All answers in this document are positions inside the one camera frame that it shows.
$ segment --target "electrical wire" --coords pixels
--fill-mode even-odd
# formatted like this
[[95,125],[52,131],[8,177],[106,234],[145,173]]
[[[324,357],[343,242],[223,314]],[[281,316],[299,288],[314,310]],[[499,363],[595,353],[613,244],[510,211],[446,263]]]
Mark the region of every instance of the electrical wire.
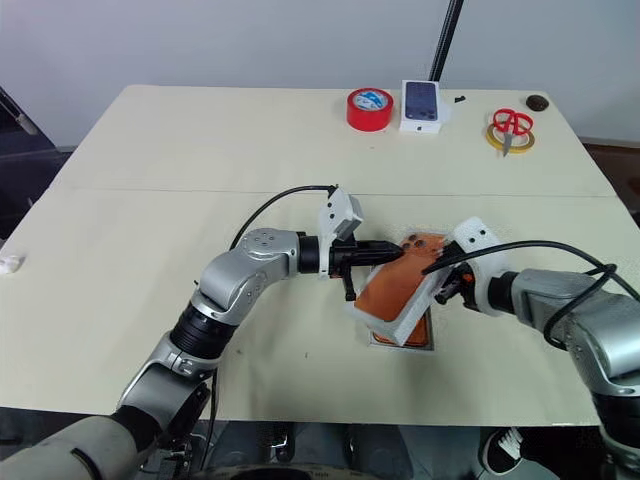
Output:
[[567,245],[565,243],[560,242],[552,242],[549,240],[523,240],[520,242],[511,242],[504,243],[502,245],[495,245],[493,247],[483,248],[480,250],[476,250],[475,252],[464,253],[460,255],[455,255],[448,258],[443,258],[438,260],[433,265],[422,270],[423,275],[428,275],[437,270],[440,270],[445,267],[449,267],[451,265],[456,265],[458,263],[466,262],[467,260],[471,260],[472,258],[482,257],[484,255],[490,255],[492,253],[502,252],[505,250],[514,250],[517,248],[529,248],[529,247],[546,247],[546,248],[556,248],[559,250],[564,250],[565,252],[572,253],[583,260],[586,260],[590,264],[592,264],[594,269],[585,272],[585,275],[595,275],[597,273],[602,273],[602,276],[596,280],[592,285],[586,288],[582,293],[580,293],[577,297],[567,303],[565,306],[557,310],[551,318],[547,321],[543,335],[544,339],[552,346],[559,348],[561,350],[566,350],[567,346],[553,338],[551,336],[551,332],[553,328],[558,324],[562,318],[564,318],[568,313],[570,313],[574,308],[578,305],[582,304],[585,300],[587,300],[591,295],[593,295],[596,291],[600,290],[605,283],[609,280],[614,280],[622,289],[629,294],[631,298],[640,302],[640,294],[634,288],[629,285],[623,278],[621,278],[616,272],[616,265],[614,264],[604,264],[597,258],[589,255],[588,253],[580,250],[579,248],[573,247],[571,245]]
[[[199,433],[190,433],[189,434],[192,437],[196,437],[196,438],[201,438],[202,440],[204,440],[205,442],[207,441],[207,437],[205,437],[204,435],[200,435]],[[213,441],[211,443],[209,443],[210,447],[213,447],[215,445],[216,440],[218,439],[217,435],[213,434]]]
[[147,475],[160,475],[160,470],[145,470],[144,468],[140,467],[138,471]]
[[244,232],[247,230],[249,225],[251,225],[251,223],[253,223],[253,221],[258,217],[258,215],[260,215],[262,212],[264,212],[267,208],[269,208],[272,204],[280,200],[282,197],[286,197],[287,195],[290,195],[292,193],[317,191],[317,190],[325,190],[329,192],[329,195],[331,195],[336,190],[336,188],[338,187],[334,185],[303,185],[301,187],[290,188],[289,190],[285,190],[284,192],[280,192],[277,195],[274,195],[269,200],[267,200],[264,204],[262,204],[260,208],[258,208],[255,212],[253,212],[253,214],[249,217],[249,219],[246,222],[244,222],[242,227],[240,227],[240,230],[238,230],[238,233],[236,234],[235,238],[233,239],[233,242],[231,242],[231,246],[229,247],[229,250],[233,250],[234,248],[236,248],[236,246],[238,245],[238,242],[242,238],[242,235],[244,235]]
[[615,273],[616,268],[617,267],[613,264],[605,265],[604,273],[598,280],[596,280],[590,287],[586,288],[576,298],[574,298],[569,303],[567,303],[564,307],[557,310],[553,315],[551,315],[551,318],[547,320],[547,323],[545,324],[544,330],[542,332],[544,335],[544,339],[547,341],[547,343],[549,343],[550,345],[553,345],[556,348],[559,348],[560,350],[567,349],[567,346],[564,344],[564,342],[561,342],[560,340],[557,340],[551,336],[551,332],[553,331],[553,328],[558,324],[560,320],[562,320],[562,318],[565,315],[571,312],[578,305],[582,304],[587,298],[593,295],[596,291],[600,290],[602,286],[611,279],[611,276]]
[[[244,235],[244,232],[247,230],[249,225],[251,225],[253,223],[253,221],[256,218],[258,218],[258,215],[260,215],[262,212],[264,212],[267,208],[269,208],[271,205],[273,205],[275,202],[277,202],[281,198],[286,197],[287,195],[291,195],[292,193],[307,192],[307,191],[318,191],[318,190],[324,190],[324,191],[328,192],[329,195],[331,195],[336,190],[336,188],[338,188],[338,187],[333,186],[333,185],[303,185],[303,186],[300,186],[300,187],[290,188],[288,190],[285,190],[284,192],[280,192],[277,195],[274,195],[269,200],[267,200],[265,203],[263,203],[260,206],[260,208],[258,208],[255,212],[253,212],[253,214],[247,219],[247,221],[242,224],[242,226],[240,227],[240,230],[238,230],[238,233],[236,234],[236,236],[234,237],[233,241],[231,242],[231,246],[229,247],[229,250],[233,250],[234,248],[236,248],[236,246],[238,245],[238,242],[242,238],[242,235]],[[206,441],[205,441],[204,455],[202,456],[202,459],[200,460],[200,470],[204,470],[205,462],[207,460],[207,456],[209,455],[209,447],[210,447],[210,444],[211,444],[211,437],[213,435],[213,425],[215,423],[215,417],[216,417],[216,379],[217,379],[217,375],[218,375],[218,371],[214,370],[213,377],[212,377],[212,383],[211,383],[211,408],[209,410],[210,411],[210,420],[209,420],[209,426],[207,428],[207,436],[206,436]]]
[[218,381],[218,369],[216,368],[213,371],[213,375],[211,376],[211,398],[209,401],[211,402],[211,406],[209,408],[209,425],[207,426],[207,438],[204,444],[204,453],[202,454],[202,458],[200,459],[200,471],[204,470],[205,462],[207,461],[207,457],[209,456],[209,448],[211,446],[211,437],[213,436],[213,426],[216,422],[216,383]]

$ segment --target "red tape roll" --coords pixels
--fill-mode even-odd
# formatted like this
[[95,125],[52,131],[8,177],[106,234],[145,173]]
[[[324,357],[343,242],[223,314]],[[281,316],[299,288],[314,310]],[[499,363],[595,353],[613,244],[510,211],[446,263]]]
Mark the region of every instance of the red tape roll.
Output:
[[378,88],[359,88],[347,98],[347,122],[363,132],[382,130],[391,122],[393,97]]

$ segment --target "dark round object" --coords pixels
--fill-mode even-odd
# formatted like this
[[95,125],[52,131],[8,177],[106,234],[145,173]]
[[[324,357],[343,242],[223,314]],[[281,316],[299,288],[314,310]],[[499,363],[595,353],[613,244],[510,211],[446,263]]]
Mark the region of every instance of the dark round object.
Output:
[[527,97],[527,107],[529,107],[534,112],[542,112],[546,110],[549,106],[549,100],[544,98],[542,95],[529,95]]

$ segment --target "smartphone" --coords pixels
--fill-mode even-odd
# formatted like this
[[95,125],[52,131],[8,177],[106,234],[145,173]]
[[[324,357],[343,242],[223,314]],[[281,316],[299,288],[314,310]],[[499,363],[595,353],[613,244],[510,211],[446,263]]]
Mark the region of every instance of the smartphone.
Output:
[[411,120],[438,120],[436,86],[429,82],[407,82],[404,114]]

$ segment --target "black pole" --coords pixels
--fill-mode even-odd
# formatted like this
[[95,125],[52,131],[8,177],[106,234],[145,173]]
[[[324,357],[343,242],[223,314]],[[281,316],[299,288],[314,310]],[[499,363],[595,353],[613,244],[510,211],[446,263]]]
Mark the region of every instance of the black pole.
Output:
[[442,69],[447,61],[449,47],[451,46],[453,34],[456,31],[456,25],[458,24],[458,17],[460,17],[460,10],[462,10],[463,3],[464,0],[449,1],[449,8],[447,9],[447,15],[444,17],[438,48],[436,48],[436,54],[433,56],[433,64],[431,65],[431,73],[429,74],[429,80],[432,82],[440,81]]

